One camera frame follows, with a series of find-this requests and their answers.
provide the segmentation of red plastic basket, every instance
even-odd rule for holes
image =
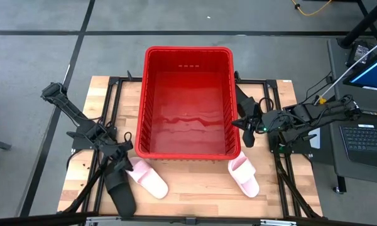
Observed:
[[[240,153],[232,51],[146,51],[136,153],[156,159],[234,159]]]

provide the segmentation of laptop screen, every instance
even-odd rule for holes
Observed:
[[[350,79],[350,83],[377,90],[377,60],[370,67],[362,70],[358,76]]]

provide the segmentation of pink slipper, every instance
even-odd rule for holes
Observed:
[[[254,177],[256,169],[242,151],[237,158],[229,160],[227,169],[245,195],[253,198],[258,194],[260,186]]]
[[[168,193],[168,185],[162,180],[158,173],[142,158],[132,157],[129,159],[133,165],[133,170],[126,170],[127,174],[155,198],[165,197]]]

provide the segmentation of yellow cable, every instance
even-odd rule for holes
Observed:
[[[300,9],[300,6],[297,8],[304,16],[313,16],[314,14],[318,13],[319,11],[321,11],[321,9],[324,9],[330,2],[332,2],[332,0],[329,0],[328,3],[326,3],[325,5],[323,5],[319,10],[317,10],[316,12],[314,13],[310,13],[310,14],[307,14],[307,13],[304,13],[301,9]]]

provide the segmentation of laptop keyboard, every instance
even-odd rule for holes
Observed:
[[[348,150],[377,151],[377,129],[341,127]]]
[[[349,160],[377,167],[377,128],[341,126]]]

